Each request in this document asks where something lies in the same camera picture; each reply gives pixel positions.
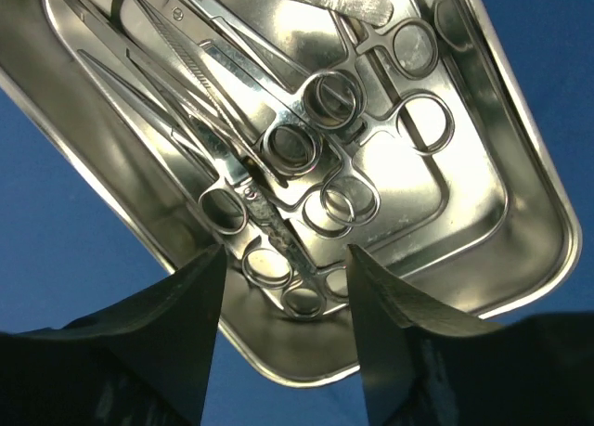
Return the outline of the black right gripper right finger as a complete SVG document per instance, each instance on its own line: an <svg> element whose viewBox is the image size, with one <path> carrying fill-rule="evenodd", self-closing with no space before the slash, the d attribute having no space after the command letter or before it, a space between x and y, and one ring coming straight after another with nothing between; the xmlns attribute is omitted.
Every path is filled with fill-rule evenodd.
<svg viewBox="0 0 594 426"><path fill-rule="evenodd" d="M346 276L370 424L592 423L590 312L500 325L434 299L355 245Z"/></svg>

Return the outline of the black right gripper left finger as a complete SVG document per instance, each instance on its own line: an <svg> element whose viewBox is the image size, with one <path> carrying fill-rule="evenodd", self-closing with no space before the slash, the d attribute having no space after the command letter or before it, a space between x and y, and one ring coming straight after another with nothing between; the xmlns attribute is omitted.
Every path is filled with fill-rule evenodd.
<svg viewBox="0 0 594 426"><path fill-rule="evenodd" d="M5 425L197 425L226 282L226 253L61 329L1 336Z"/></svg>

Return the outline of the steel instrument tray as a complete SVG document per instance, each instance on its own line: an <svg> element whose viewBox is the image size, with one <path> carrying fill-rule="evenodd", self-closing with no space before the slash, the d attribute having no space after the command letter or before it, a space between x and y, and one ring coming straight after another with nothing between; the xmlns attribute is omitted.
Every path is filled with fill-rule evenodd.
<svg viewBox="0 0 594 426"><path fill-rule="evenodd" d="M91 0L121 32L217 113L172 46L136 0ZM288 92L345 59L329 10L291 0L181 0L217 21L236 47ZM80 58L83 49L139 91L145 88L64 0L1 0L1 85L168 271L219 243L227 271L219 328L261 374L277 383L318 387L359 369L346 284L350 245L393 275L459 310L487 318L555 289L579 257L581 229L515 82L481 0L390 0L392 24L420 17L439 49L434 71L410 81L387 77L378 52L357 61L378 119L416 90L439 96L454 117L449 143L426 148L446 127L442 109L415 99L399 133L360 146L365 123L345 137L270 128L275 113L257 105L236 126L275 173L241 156L278 207L324 279L327 306L315 319L288 316L277 292L253 286L232 248L200 220L196 200L215 180L190 162ZM323 113L344 117L354 77L330 76L319 90Z"/></svg>

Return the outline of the steel scissors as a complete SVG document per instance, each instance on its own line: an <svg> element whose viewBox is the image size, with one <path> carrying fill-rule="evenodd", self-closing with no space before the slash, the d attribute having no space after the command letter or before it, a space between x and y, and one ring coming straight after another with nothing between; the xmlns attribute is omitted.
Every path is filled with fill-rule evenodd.
<svg viewBox="0 0 594 426"><path fill-rule="evenodd" d="M201 74L214 90L214 96L246 120L255 118L255 107L275 113L270 128L290 126L345 137L361 126L357 94L352 94L351 109L344 117L324 114L322 93L326 78L347 77L338 71L318 71L307 77L294 93L260 69L224 32L218 22L207 21L181 0L136 0L148 19L162 33L172 49L186 49L197 64L191 71Z"/></svg>
<svg viewBox="0 0 594 426"><path fill-rule="evenodd" d="M142 116L161 136L185 151L186 157L216 174L214 182L196 200L200 219L213 233L235 236L255 224L270 239L288 243L294 239L278 208L254 180L241 156L256 163L269 178L275 173L256 153L250 140L229 115L229 107L214 96L201 74L195 75L217 113L198 103L174 76L154 61L126 34L118 30L91 0L64 0L80 21L143 84L139 91L117 72L81 49L80 58L123 101ZM196 65L186 49L174 52L187 69Z"/></svg>

